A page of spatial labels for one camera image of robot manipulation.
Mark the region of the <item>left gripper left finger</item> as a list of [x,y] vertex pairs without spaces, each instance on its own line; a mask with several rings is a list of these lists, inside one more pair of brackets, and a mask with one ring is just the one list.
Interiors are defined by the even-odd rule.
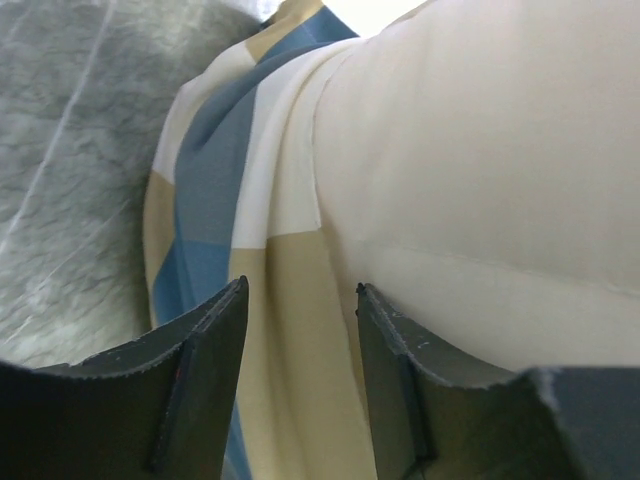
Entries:
[[76,364],[1,366],[5,479],[217,479],[249,285]]

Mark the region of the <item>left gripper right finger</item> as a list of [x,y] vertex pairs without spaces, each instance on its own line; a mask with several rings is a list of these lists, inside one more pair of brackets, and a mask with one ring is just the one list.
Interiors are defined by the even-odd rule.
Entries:
[[382,479],[635,479],[639,372],[512,373],[358,287],[358,329]]

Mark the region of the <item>blue beige patchwork pillowcase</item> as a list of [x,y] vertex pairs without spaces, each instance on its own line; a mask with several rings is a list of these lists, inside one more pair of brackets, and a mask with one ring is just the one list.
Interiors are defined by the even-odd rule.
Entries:
[[179,89],[156,149],[143,226],[153,323],[249,283],[226,449],[240,479],[376,475],[314,172],[317,102],[357,40],[323,3],[283,3]]

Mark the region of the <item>cream white pillow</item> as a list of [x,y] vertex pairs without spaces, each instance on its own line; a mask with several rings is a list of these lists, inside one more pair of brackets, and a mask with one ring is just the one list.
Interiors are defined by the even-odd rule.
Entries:
[[518,370],[639,362],[639,5],[428,1],[314,115],[344,288]]

